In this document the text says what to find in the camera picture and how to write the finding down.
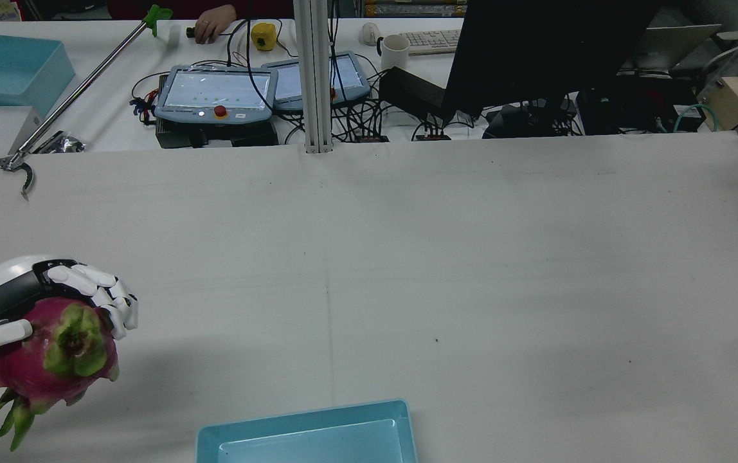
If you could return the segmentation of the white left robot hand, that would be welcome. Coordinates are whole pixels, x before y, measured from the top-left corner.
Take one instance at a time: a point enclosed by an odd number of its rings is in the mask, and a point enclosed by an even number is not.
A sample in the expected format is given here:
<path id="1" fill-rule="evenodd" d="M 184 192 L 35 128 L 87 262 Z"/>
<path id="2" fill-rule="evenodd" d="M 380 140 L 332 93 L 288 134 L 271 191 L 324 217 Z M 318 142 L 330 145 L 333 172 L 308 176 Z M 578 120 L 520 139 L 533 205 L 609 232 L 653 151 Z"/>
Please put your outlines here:
<path id="1" fill-rule="evenodd" d="M 54 296 L 104 309 L 117 340 L 139 325 L 139 301 L 120 277 L 63 256 L 19 256 L 0 264 L 0 348 L 31 335 L 27 314 Z"/>

